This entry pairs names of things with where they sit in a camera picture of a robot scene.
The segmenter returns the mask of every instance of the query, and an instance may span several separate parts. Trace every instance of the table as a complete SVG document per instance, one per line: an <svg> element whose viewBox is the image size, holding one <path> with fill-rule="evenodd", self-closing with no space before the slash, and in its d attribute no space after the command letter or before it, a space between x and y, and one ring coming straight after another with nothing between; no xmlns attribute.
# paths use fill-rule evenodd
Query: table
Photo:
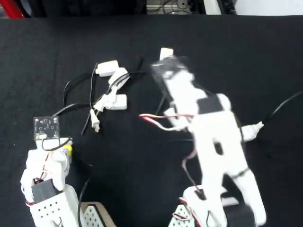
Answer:
<svg viewBox="0 0 303 227"><path fill-rule="evenodd" d="M62 108L65 83L90 74L95 62L117 59L143 70L161 47L185 56L199 84L226 94L242 124L257 123L303 85L303 17L121 16L0 20L0 219L3 226L33 221L20 178L33 141L33 117ZM96 97L107 80L99 78ZM181 168L191 142L186 133L160 131L138 118L154 113L161 93L149 73L127 82L126 111L100 116L102 132L80 131L88 109L60 117L61 135L72 136L92 181L84 201L100 201L117 226L167 226L178 196L190 181ZM89 81L69 93L68 103L87 103ZM266 226L297 226L303 202L302 98L289 103L246 145L267 211ZM188 162L193 178L197 160ZM87 176L75 167L67 182L79 193Z"/></svg>

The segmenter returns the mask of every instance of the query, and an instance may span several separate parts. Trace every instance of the white electrical plug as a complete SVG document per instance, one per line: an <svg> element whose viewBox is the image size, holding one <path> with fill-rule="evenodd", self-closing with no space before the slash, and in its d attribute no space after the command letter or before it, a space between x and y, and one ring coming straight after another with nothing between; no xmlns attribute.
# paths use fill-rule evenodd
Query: white electrical plug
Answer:
<svg viewBox="0 0 303 227"><path fill-rule="evenodd" d="M258 132L264 126L262 122L257 124L249 124L242 126L242 133L244 141L251 141L257 137Z"/></svg>
<svg viewBox="0 0 303 227"><path fill-rule="evenodd" d="M118 61L107 61L98 64L96 68L96 74L99 74L101 77L108 77L115 73L115 71L119 68Z"/></svg>
<svg viewBox="0 0 303 227"><path fill-rule="evenodd" d="M95 111L93 109L90 110L90 121L91 121L91 127L95 129L95 132L99 132L100 130L100 121L98 117L95 114Z"/></svg>

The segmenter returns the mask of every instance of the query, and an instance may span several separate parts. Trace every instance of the white block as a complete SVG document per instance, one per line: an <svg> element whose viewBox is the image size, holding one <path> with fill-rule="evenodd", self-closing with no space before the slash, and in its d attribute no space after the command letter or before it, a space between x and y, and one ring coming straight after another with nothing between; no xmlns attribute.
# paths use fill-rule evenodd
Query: white block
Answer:
<svg viewBox="0 0 303 227"><path fill-rule="evenodd" d="M96 74L99 74L101 77L108 77L115 73L115 71L119 68L118 61L107 61L98 64L96 68Z"/></svg>
<svg viewBox="0 0 303 227"><path fill-rule="evenodd" d="M164 58L170 57L174 54L174 50L170 48L161 48L160 52L160 61L163 60Z"/></svg>

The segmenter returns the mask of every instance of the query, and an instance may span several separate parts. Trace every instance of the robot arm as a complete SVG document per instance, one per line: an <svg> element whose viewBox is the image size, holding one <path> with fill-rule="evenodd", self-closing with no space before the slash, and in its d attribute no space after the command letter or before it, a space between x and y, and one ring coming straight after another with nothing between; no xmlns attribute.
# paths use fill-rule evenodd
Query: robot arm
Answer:
<svg viewBox="0 0 303 227"><path fill-rule="evenodd" d="M68 138L61 138L60 143L64 143ZM54 151L42 149L42 141L37 140L37 149L29 150L26 161L26 169L21 177L21 190L29 204L35 202L32 187L40 181L51 179L57 191L62 191L65 187L65 177L69 173L71 162L71 144ZM58 146L58 140L45 140L44 148Z"/></svg>
<svg viewBox="0 0 303 227"><path fill-rule="evenodd" d="M198 223L207 227L233 226L226 218L222 204L223 175L228 175L241 191L245 204L251 208L255 225L266 222L263 202L255 177L249 169L242 147L241 133L229 99L222 94L207 96L194 87L194 75L174 57L152 65L153 76L171 108L164 113L191 114L186 117L169 117L174 126L187 125L192 133L201 171L200 192L195 187L184 192L187 208Z"/></svg>

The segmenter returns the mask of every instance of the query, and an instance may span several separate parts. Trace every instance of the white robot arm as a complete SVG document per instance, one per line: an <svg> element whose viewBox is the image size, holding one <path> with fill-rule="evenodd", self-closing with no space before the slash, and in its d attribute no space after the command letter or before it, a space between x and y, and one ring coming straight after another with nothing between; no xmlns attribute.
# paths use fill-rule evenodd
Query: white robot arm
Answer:
<svg viewBox="0 0 303 227"><path fill-rule="evenodd" d="M179 130L192 133L203 178L199 191L184 191L184 203L204 227L232 227L223 209L223 176L228 175L242 193L246 207L253 213L251 226L263 225L266 213L252 171L241 146L242 137L231 103L223 94L207 96L193 85L194 75L174 57L152 65L153 76L171 104L164 113L169 116L187 114L188 118L169 117Z"/></svg>

